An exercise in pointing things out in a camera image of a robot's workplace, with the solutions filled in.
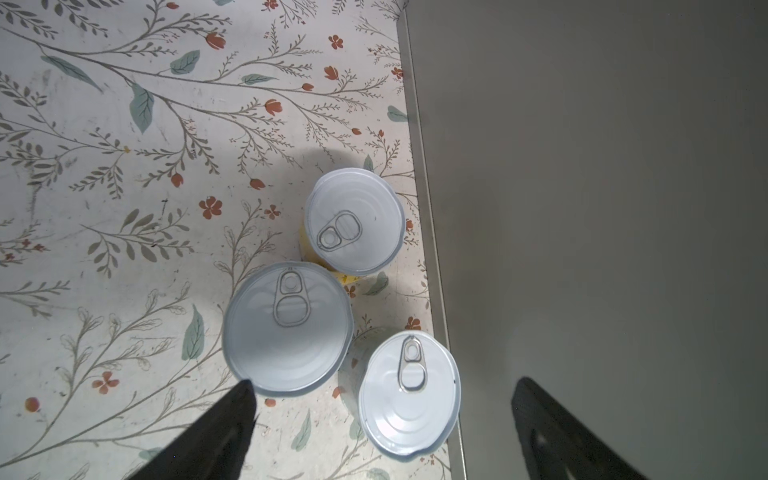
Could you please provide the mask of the pink label can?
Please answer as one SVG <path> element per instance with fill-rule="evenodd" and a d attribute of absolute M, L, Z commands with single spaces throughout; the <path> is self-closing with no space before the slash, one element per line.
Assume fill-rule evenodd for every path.
<path fill-rule="evenodd" d="M 329 380 L 351 345 L 354 317 L 341 283 L 308 262 L 262 267 L 225 312 L 228 367 L 267 397 L 305 395 Z"/>

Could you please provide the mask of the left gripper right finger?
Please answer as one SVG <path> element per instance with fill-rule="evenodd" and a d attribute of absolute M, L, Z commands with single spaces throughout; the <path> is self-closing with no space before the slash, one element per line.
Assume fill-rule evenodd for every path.
<path fill-rule="evenodd" d="M 518 380 L 511 410 L 532 479 L 643 479 L 546 390 Z"/>

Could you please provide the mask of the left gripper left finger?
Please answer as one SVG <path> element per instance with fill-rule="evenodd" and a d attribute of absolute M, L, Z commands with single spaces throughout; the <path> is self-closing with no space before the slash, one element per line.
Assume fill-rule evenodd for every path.
<path fill-rule="evenodd" d="M 255 422 L 254 388 L 242 380 L 132 477 L 238 479 Z"/>

